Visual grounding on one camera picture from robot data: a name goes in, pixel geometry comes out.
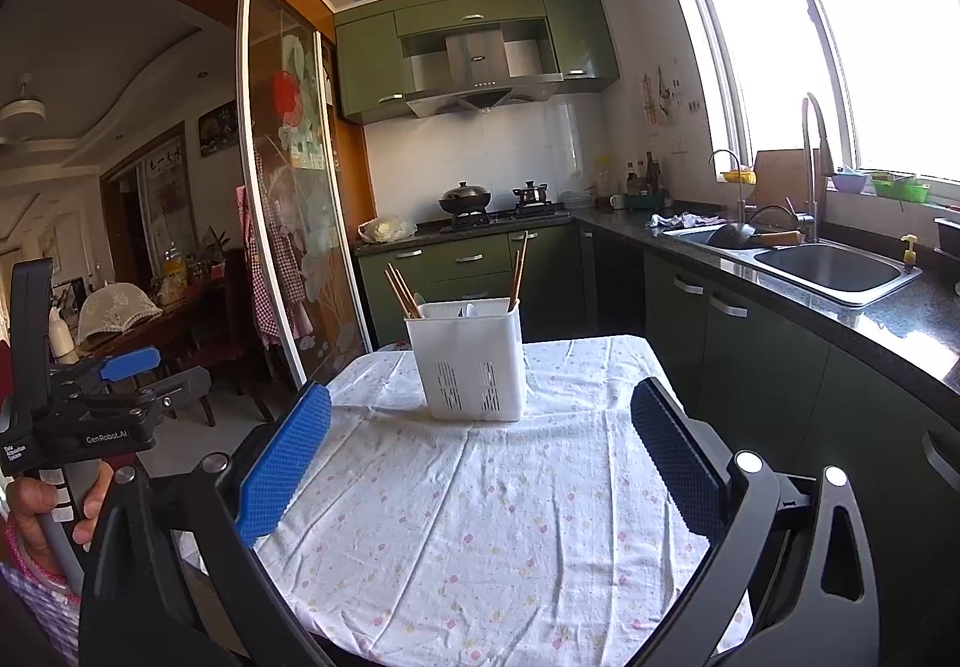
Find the sliding door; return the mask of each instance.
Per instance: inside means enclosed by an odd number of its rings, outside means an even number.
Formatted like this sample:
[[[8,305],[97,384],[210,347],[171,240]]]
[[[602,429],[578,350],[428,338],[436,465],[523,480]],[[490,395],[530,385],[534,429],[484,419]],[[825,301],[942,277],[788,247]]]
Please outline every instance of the sliding door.
[[[326,383],[368,352],[370,339],[337,191],[320,36],[280,0],[240,0],[237,28],[247,206],[263,286],[294,379]]]

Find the wooden cutting board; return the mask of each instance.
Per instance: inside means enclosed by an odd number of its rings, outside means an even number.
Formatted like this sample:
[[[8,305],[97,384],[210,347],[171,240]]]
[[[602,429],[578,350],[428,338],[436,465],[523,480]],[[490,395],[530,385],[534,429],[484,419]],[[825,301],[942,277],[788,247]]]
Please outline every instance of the wooden cutting board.
[[[817,165],[818,149],[814,148],[813,163]],[[801,149],[765,149],[758,151],[754,161],[757,172],[757,186],[754,189],[752,203],[757,209],[767,204],[787,206],[790,199],[797,212],[806,211],[806,175],[809,168],[803,160]],[[817,177],[817,198],[823,197],[827,188],[827,178]]]

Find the purple bowl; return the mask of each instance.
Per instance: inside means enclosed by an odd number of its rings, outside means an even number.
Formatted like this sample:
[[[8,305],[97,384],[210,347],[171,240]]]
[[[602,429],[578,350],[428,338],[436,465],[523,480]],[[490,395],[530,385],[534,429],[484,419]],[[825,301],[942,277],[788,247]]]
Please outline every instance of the purple bowl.
[[[833,175],[833,187],[842,194],[859,194],[867,184],[867,175]]]

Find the stainless steel pot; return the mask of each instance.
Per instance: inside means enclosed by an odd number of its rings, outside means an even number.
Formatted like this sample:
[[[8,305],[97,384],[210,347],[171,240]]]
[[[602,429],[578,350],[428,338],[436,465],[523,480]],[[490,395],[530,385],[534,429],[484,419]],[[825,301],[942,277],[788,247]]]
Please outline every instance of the stainless steel pot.
[[[489,203],[490,191],[479,185],[462,182],[459,188],[452,188],[443,194],[440,208],[450,215],[465,215],[469,212],[483,212]]]
[[[527,187],[515,188],[514,196],[520,204],[544,204],[546,203],[546,183],[535,186],[533,180],[527,180]]]

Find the table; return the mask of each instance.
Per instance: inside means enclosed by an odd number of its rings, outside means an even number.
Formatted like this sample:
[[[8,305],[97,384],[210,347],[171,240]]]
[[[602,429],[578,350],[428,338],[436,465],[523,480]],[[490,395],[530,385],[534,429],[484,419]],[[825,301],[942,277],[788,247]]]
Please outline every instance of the table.
[[[413,354],[354,360],[257,553],[309,632],[392,667],[620,667],[707,552],[630,420],[634,336],[524,346],[517,423],[435,421]],[[193,546],[181,546],[198,563]],[[750,626],[741,603],[722,643]]]
[[[191,287],[192,293],[186,298],[164,307],[158,316],[144,320],[124,333],[86,339],[80,345],[80,355],[118,356],[150,345],[162,352],[163,348],[189,336],[190,329],[211,312],[224,312],[222,301],[218,301],[223,288],[223,280],[210,280],[198,289]]]

